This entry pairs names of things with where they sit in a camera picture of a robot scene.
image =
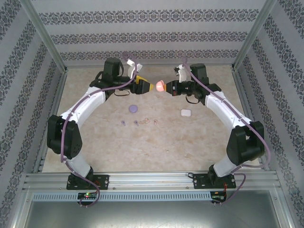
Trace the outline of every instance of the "striped wallpaper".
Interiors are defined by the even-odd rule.
[[[295,227],[304,227],[304,1],[279,0],[238,72],[265,126]]]
[[[144,64],[231,64],[265,0],[32,2],[65,64],[81,67],[124,51]]]
[[[17,0],[0,2],[0,228],[33,170],[61,72]]]

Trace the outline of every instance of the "small white object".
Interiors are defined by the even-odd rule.
[[[179,82],[183,82],[183,81],[186,81],[187,80],[187,75],[186,75],[186,71],[185,71],[185,68],[183,67],[183,65],[179,65],[178,66],[179,68]]]
[[[191,116],[191,110],[190,109],[182,109],[180,111],[181,116],[190,117]]]
[[[135,63],[132,60],[128,59],[127,64],[130,66],[129,69],[128,69],[128,77],[132,78],[133,74],[134,74],[134,70],[135,70]],[[137,72],[140,72],[142,67],[143,66],[138,63],[137,64]]]

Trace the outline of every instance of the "white cube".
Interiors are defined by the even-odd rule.
[[[191,110],[190,109],[182,109],[180,111],[181,116],[190,117],[191,116]]]

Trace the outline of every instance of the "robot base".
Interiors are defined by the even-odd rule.
[[[93,169],[91,168],[86,178],[91,182],[95,183],[100,190],[108,190],[109,175],[94,175]],[[67,190],[96,190],[96,187],[84,181],[80,177],[71,174],[67,179],[66,189]]]
[[[227,189],[235,189],[237,187],[234,175],[218,177],[213,165],[209,167],[208,173],[188,173],[188,177],[193,179],[194,189],[222,189],[225,186]]]

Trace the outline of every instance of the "cable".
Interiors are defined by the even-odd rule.
[[[128,96],[128,95],[130,95],[130,91],[129,91],[129,90],[123,89],[123,91],[127,91],[128,94],[117,95],[117,94],[114,92],[114,95],[115,95],[115,96]]]
[[[127,86],[128,84],[130,84],[130,83],[136,78],[136,74],[137,74],[137,62],[136,62],[136,59],[133,58],[133,61],[134,61],[134,64],[135,64],[135,69],[134,69],[133,77],[132,77],[127,83],[124,83],[124,84],[119,85],[119,86],[113,86],[113,87],[109,87],[109,88],[99,89],[99,90],[96,90],[96,91],[94,91],[94,92],[92,92],[92,93],[86,95],[86,96],[83,97],[79,102],[76,103],[76,105],[75,105],[74,108],[71,110],[71,112],[68,114],[68,116],[67,116],[67,118],[66,118],[66,120],[65,120],[65,122],[64,122],[64,124],[63,124],[62,134],[61,134],[61,148],[60,148],[60,161],[61,161],[61,163],[64,162],[64,163],[66,164],[66,166],[71,170],[71,172],[72,172],[75,176],[77,176],[77,177],[83,179],[84,181],[86,181],[86,182],[92,184],[92,185],[96,188],[96,191],[97,191],[97,193],[98,193],[98,197],[96,197],[95,201],[92,202],[90,205],[85,206],[86,208],[91,207],[91,206],[93,206],[94,204],[96,204],[96,203],[98,202],[98,200],[99,200],[99,198],[100,198],[100,189],[99,189],[99,187],[98,187],[95,183],[91,182],[90,180],[88,180],[87,178],[81,176],[79,173],[77,173],[75,170],[73,170],[73,168],[67,163],[67,159],[64,158],[64,145],[65,145],[65,134],[66,134],[67,123],[68,123],[68,120],[69,120],[69,119],[71,118],[71,116],[73,115],[73,113],[75,112],[75,110],[76,110],[76,109],[77,109],[77,108],[78,108],[78,107],[79,107],[87,98],[89,98],[90,96],[92,96],[92,95],[94,95],[94,94],[97,94],[97,93],[100,93],[100,92],[108,91],[108,90],[121,89],[121,88]]]
[[[224,197],[227,196],[227,184],[226,184],[226,182],[224,183],[224,193],[225,193]]]
[[[121,77],[121,76],[124,74],[124,66],[123,66],[123,63],[120,62],[120,63],[119,63],[119,66],[120,66],[120,68],[122,69],[122,74],[119,75],[119,77]]]
[[[234,175],[243,175],[243,176],[244,176],[244,179],[243,179],[242,183],[238,186],[237,190],[234,191],[234,193],[232,194],[232,196],[230,196],[230,197],[229,197],[227,200],[225,200],[224,202],[220,202],[220,201],[218,201],[218,200],[216,200],[216,199],[212,199],[212,201],[215,201],[215,202],[217,202],[218,204],[220,204],[220,205],[222,206],[222,205],[228,203],[230,200],[232,200],[232,199],[236,196],[236,194],[238,193],[238,191],[241,189],[241,187],[242,187],[242,186],[244,185],[244,183],[245,183],[246,174],[244,174],[244,173],[235,173]]]
[[[188,177],[191,178],[191,179],[193,179],[193,175],[194,175],[193,172],[189,172],[189,173],[188,173]]]
[[[229,202],[230,200],[232,200],[236,196],[237,192],[241,189],[241,187],[243,186],[243,184],[245,183],[246,174],[244,174],[244,173],[234,173],[234,175],[243,175],[244,179],[243,179],[242,183],[239,185],[239,187],[237,188],[237,190],[234,191],[234,193],[232,194],[232,196],[230,196],[226,201],[222,202],[222,204],[226,204],[227,202]]]
[[[252,127],[250,126],[250,124],[248,124],[245,120],[243,120],[243,118],[237,113],[237,111],[222,97],[220,97],[219,95],[217,95],[216,93],[214,93],[212,90],[210,90],[207,86],[205,86],[204,84],[202,84],[191,72],[190,67],[187,65],[187,59],[184,58],[183,59],[183,66],[187,69],[187,71],[189,72],[189,74],[191,75],[191,77],[200,85],[202,86],[204,89],[206,89],[209,93],[211,93],[212,95],[214,95],[217,99],[219,99],[220,101],[222,101],[236,116],[237,118],[244,123],[258,138],[259,140],[263,143],[266,151],[267,151],[267,161],[262,164],[262,165],[242,165],[242,166],[238,166],[236,167],[231,173],[234,173],[235,171],[239,170],[241,167],[250,167],[250,168],[264,168],[265,166],[267,166],[270,163],[271,160],[271,152],[270,149],[267,145],[267,143],[265,142],[265,140],[263,139],[263,137]]]
[[[187,96],[188,96],[188,95],[186,95],[186,101],[187,101],[189,104],[192,104],[192,105],[194,104],[194,105],[196,105],[196,104],[198,104],[198,103],[200,102],[199,99],[198,99],[197,103],[191,102],[191,101],[188,100]]]

